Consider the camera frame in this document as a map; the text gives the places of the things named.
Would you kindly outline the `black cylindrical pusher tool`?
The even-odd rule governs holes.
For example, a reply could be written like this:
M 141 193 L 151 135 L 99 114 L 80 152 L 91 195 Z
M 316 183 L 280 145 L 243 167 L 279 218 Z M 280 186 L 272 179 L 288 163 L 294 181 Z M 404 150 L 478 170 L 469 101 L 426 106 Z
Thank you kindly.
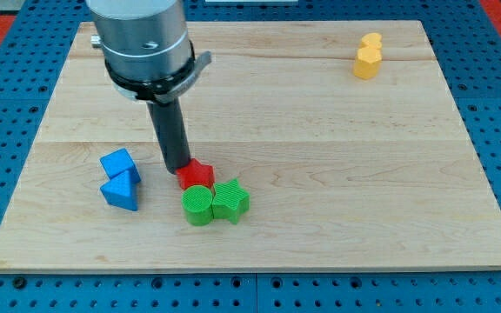
M 190 162 L 190 148 L 179 101 L 148 102 L 147 108 L 162 151 L 166 169 L 175 174 Z

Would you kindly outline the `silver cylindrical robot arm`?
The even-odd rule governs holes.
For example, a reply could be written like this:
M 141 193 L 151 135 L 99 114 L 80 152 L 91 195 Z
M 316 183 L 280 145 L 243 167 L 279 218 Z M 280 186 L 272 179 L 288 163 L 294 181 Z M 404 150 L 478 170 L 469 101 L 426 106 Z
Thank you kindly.
M 145 101 L 167 170 L 190 162 L 179 98 L 211 63 L 196 55 L 180 0 L 87 0 L 116 89 Z

